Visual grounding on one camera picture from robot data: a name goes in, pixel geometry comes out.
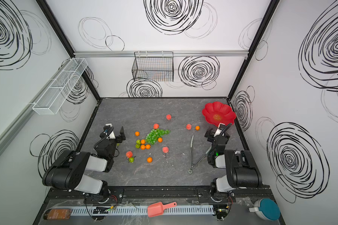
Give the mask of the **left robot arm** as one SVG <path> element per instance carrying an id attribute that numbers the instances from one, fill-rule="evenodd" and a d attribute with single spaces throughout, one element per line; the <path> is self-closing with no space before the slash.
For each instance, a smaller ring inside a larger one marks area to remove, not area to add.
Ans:
<path id="1" fill-rule="evenodd" d="M 43 185 L 60 190 L 76 190 L 102 197 L 106 201 L 110 190 L 106 181 L 85 175 L 85 171 L 109 172 L 114 164 L 117 145 L 126 140 L 124 128 L 114 134 L 111 123 L 103 127 L 100 140 L 94 144 L 95 154 L 65 150 L 46 170 Z"/>

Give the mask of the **red flower-shaped fruit bowl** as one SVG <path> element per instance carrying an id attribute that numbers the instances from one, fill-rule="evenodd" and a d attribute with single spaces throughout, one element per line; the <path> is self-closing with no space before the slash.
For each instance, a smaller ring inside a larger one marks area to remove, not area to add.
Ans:
<path id="1" fill-rule="evenodd" d="M 219 126 L 220 124 L 234 125 L 236 119 L 236 114 L 233 109 L 229 105 L 218 101 L 207 103 L 202 110 L 202 115 L 206 122 L 215 126 Z"/>

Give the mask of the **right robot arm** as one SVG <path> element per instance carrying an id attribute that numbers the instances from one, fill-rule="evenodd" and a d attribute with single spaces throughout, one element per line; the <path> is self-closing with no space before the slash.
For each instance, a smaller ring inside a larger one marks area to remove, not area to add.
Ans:
<path id="1" fill-rule="evenodd" d="M 211 143 L 207 153 L 208 164 L 226 172 L 226 175 L 215 178 L 211 183 L 213 196 L 241 188 L 260 188 L 263 185 L 261 173 L 252 153 L 226 148 L 230 139 L 227 130 L 231 125 L 219 123 L 216 128 L 208 129 L 205 134 L 207 141 Z"/>

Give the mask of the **green fake grape bunch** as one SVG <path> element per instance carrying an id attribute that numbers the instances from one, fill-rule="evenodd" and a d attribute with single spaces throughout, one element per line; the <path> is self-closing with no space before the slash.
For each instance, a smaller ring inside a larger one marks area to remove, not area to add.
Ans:
<path id="1" fill-rule="evenodd" d="M 155 144 L 156 142 L 159 142 L 159 138 L 162 138 L 170 132 L 171 131 L 168 129 L 152 129 L 151 132 L 146 135 L 145 141 L 149 144 Z"/>

